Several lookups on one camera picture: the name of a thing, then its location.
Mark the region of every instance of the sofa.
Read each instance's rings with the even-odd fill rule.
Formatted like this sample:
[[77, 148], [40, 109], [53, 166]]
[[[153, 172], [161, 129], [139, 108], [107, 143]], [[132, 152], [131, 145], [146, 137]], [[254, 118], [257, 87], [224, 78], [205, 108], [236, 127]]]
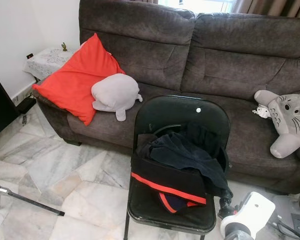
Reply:
[[220, 105], [231, 131], [228, 179], [281, 193], [300, 193], [300, 158], [278, 159], [278, 134], [269, 119], [252, 113], [258, 90], [300, 93], [300, 19], [191, 11], [132, 0], [81, 0], [80, 43], [94, 33], [139, 85], [143, 102], [119, 122], [98, 111], [85, 126], [34, 91], [56, 133], [67, 143], [103, 141], [132, 147], [134, 121], [147, 100], [161, 95], [202, 98]]

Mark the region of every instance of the totoro plush toy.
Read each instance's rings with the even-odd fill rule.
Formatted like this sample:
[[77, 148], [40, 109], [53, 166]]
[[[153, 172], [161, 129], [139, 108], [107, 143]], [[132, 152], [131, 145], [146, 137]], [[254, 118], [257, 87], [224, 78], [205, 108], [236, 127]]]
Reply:
[[282, 159], [300, 147], [300, 94], [277, 95], [259, 90], [254, 99], [268, 107], [279, 137], [271, 145], [270, 152]]
[[120, 122], [126, 120], [126, 110], [133, 107], [136, 99], [142, 102], [138, 83], [130, 76], [117, 73], [95, 83], [91, 88], [96, 110], [115, 112]]

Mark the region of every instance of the side table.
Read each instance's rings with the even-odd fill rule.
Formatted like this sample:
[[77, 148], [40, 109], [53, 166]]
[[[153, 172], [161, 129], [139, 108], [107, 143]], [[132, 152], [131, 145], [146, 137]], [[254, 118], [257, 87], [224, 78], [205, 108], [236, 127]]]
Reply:
[[68, 49], [49, 47], [29, 58], [23, 67], [23, 71], [30, 73], [39, 80], [45, 79], [58, 69], [60, 69], [76, 52]]

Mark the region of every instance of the white plastic object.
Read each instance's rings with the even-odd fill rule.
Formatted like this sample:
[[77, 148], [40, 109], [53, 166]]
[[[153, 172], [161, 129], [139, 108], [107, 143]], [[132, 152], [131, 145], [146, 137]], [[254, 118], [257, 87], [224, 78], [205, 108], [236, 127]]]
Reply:
[[260, 117], [267, 119], [267, 118], [271, 118], [269, 109], [266, 106], [263, 106], [261, 104], [259, 104], [259, 106], [256, 108], [256, 110], [252, 110], [252, 112], [254, 114], [259, 115]]
[[227, 216], [221, 221], [220, 231], [225, 237], [225, 229], [228, 224], [240, 223], [245, 225], [251, 232], [251, 237], [256, 239], [257, 232], [268, 222], [276, 206], [269, 199], [258, 192], [251, 192], [235, 215]]

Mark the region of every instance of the pillow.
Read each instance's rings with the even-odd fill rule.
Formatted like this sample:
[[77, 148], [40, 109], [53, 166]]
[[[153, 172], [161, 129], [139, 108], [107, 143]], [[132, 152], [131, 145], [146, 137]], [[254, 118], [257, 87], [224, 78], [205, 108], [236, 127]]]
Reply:
[[95, 99], [91, 94], [91, 87], [118, 73], [125, 74], [95, 33], [62, 68], [41, 85], [34, 84], [32, 87], [59, 108], [79, 117], [87, 126], [96, 113], [92, 106]]

